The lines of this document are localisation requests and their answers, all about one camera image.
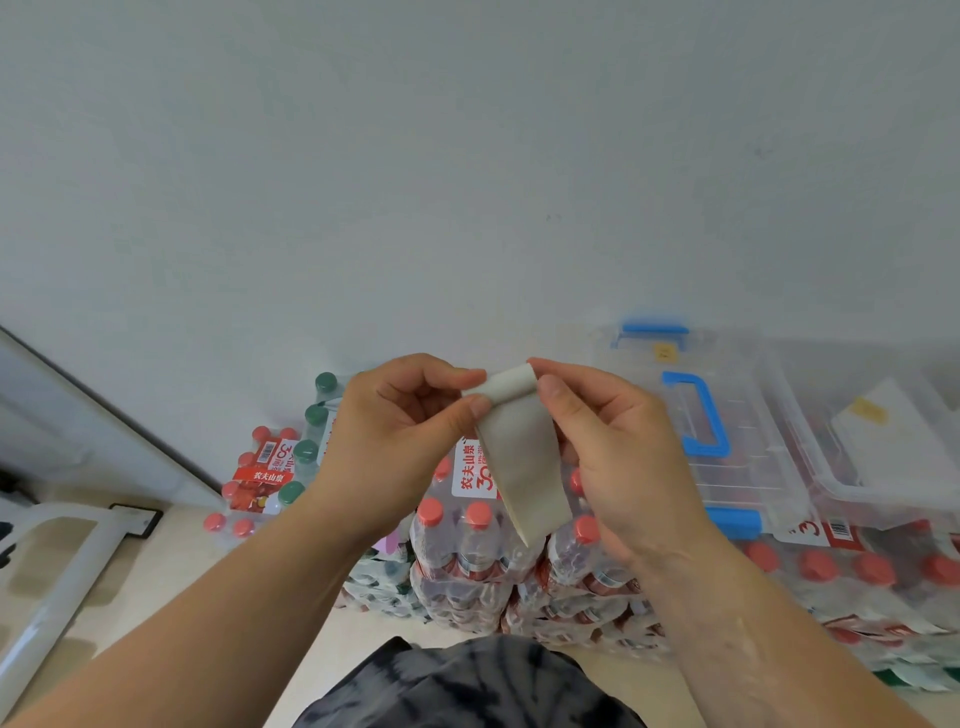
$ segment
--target hand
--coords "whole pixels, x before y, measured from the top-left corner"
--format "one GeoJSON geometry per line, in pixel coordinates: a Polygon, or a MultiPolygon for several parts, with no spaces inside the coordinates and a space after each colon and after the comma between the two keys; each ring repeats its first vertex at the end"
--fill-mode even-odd
{"type": "Polygon", "coordinates": [[[420,503],[434,469],[491,409],[482,369],[425,353],[350,380],[316,481],[305,495],[363,546],[389,534],[420,503]]]}
{"type": "Polygon", "coordinates": [[[540,400],[580,463],[607,551],[624,563],[685,552],[718,534],[662,400],[590,367],[530,359],[540,400]]]}

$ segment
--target yellow sticker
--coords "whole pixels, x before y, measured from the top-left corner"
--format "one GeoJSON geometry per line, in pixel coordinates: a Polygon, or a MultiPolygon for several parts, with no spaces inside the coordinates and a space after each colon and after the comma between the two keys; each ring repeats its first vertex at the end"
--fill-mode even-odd
{"type": "Polygon", "coordinates": [[[679,359],[677,345],[672,341],[654,342],[654,359],[660,364],[676,364],[679,359]]]}
{"type": "Polygon", "coordinates": [[[857,417],[870,420],[875,425],[886,425],[890,422],[890,415],[883,407],[864,397],[857,397],[848,409],[857,417]]]}

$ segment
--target forearm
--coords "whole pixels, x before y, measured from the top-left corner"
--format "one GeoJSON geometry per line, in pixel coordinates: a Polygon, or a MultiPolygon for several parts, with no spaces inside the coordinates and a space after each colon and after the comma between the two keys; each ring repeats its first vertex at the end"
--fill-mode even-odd
{"type": "Polygon", "coordinates": [[[719,532],[635,569],[711,728],[928,726],[719,532]]]}
{"type": "Polygon", "coordinates": [[[12,723],[260,726],[363,550],[302,497],[12,723]]]}

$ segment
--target folded paper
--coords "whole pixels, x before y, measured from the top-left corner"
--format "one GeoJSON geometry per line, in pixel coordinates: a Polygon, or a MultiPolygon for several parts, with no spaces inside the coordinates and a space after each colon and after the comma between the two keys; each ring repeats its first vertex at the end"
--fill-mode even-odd
{"type": "Polygon", "coordinates": [[[560,472],[553,419],[537,395],[529,364],[493,375],[464,395],[486,395],[493,409],[477,435],[493,481],[523,543],[529,546],[573,518],[560,472]]]}

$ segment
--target right hand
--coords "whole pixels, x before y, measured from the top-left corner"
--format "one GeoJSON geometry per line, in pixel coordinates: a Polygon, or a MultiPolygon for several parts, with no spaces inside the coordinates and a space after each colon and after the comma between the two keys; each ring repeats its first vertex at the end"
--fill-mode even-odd
{"type": "Polygon", "coordinates": [[[591,367],[530,359],[540,400],[580,464],[607,551],[621,562],[687,553],[719,533],[662,400],[591,367]]]}

